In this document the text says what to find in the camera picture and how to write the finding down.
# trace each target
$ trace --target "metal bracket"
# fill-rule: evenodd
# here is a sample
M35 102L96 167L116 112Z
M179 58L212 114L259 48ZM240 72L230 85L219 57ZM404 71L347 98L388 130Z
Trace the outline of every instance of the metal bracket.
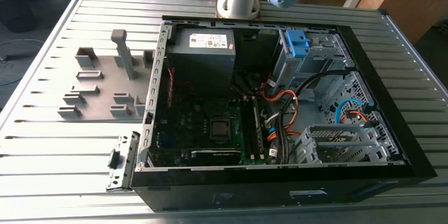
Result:
M110 183L107 191L131 191L131 177L135 166L140 134L131 132L119 136L119 141L110 155Z

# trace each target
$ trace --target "blue drive bay latch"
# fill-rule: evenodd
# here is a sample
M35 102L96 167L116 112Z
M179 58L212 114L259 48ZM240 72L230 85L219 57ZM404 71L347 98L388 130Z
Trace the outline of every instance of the blue drive bay latch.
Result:
M287 30L287 40L295 58L304 58L310 52L310 39L303 30Z

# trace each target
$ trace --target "metal worktable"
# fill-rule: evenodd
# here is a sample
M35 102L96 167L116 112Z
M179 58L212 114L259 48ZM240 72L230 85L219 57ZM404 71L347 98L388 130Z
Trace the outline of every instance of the metal worktable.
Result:
M352 27L439 177L358 204L296 208L167 214L154 213L135 193L107 194L110 150L118 135L139 130L140 124L40 120L39 115L56 114L59 106L42 98L75 84L79 47L94 47L98 54L115 49L112 29L128 31L134 54L155 49L162 15L214 17L215 2L71 1L0 115L0 220L311 224L443 223L448 219L447 90L388 16L375 10L311 5L284 11L263 4L262 17Z

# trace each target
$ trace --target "open computer tower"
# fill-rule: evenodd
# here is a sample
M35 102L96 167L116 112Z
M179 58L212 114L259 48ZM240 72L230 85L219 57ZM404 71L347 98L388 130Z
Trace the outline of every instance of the open computer tower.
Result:
M122 145L155 211L356 202L436 176L350 27L164 17L154 58Z

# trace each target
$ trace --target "motherboard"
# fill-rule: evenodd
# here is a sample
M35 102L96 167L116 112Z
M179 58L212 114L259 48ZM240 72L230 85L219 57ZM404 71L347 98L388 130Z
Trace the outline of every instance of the motherboard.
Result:
M178 98L160 120L152 162L158 166L266 164L258 103L254 98Z

